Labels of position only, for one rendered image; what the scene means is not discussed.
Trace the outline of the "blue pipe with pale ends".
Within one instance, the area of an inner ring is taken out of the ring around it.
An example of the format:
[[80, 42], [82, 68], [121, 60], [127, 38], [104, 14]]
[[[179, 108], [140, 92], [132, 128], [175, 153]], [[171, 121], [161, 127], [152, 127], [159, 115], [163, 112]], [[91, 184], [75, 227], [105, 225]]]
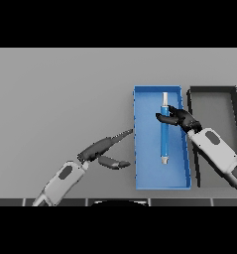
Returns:
[[[168, 93], [163, 92], [163, 100], [161, 113], [164, 116], [169, 116], [169, 108], [168, 108]], [[161, 157], [162, 164], [166, 165], [169, 160], [169, 125], [167, 123], [162, 123], [161, 126]]]

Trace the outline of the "dark grey bin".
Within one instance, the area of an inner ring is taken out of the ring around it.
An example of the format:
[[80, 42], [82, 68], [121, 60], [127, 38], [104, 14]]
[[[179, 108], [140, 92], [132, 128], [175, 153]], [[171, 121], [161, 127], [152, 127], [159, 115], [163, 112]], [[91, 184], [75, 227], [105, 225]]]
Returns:
[[[188, 111], [203, 128], [213, 129], [237, 158], [237, 87], [192, 86], [187, 91]], [[229, 188], [224, 175], [207, 150], [192, 144], [197, 185], [201, 188]]]

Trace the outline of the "blue bin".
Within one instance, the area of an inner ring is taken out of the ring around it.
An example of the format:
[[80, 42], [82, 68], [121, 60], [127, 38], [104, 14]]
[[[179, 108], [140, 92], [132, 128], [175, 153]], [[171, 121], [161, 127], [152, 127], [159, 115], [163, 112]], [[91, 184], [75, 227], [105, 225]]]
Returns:
[[161, 111], [163, 93], [168, 104], [183, 109], [179, 85], [134, 86], [134, 147], [136, 189], [189, 190], [191, 187], [186, 134], [179, 126], [169, 126], [169, 159], [165, 165], [161, 156], [161, 123], [156, 113]]

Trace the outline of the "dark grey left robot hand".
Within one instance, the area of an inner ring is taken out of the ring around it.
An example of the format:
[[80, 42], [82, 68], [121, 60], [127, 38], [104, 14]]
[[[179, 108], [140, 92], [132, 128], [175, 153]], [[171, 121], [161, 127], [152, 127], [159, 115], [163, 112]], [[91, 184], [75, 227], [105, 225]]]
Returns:
[[129, 162], [117, 161], [113, 158], [105, 156], [105, 153], [116, 143], [119, 143], [123, 138], [133, 133], [132, 129], [124, 131], [114, 137], [103, 138], [92, 145], [85, 148], [77, 155], [77, 159], [83, 164], [85, 162], [93, 162], [95, 160], [98, 163], [111, 170], [120, 170], [130, 166]]

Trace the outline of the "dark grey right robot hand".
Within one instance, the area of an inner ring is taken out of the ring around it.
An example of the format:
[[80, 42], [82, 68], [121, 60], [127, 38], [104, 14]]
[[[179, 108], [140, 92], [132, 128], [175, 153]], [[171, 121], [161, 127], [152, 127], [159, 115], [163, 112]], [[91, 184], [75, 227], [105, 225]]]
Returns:
[[156, 118], [166, 124], [180, 126], [181, 129], [188, 133], [193, 130], [194, 133], [198, 133], [202, 130], [202, 126], [188, 111], [183, 109], [177, 109], [173, 106], [169, 106], [170, 115], [166, 116], [162, 113], [157, 113]]

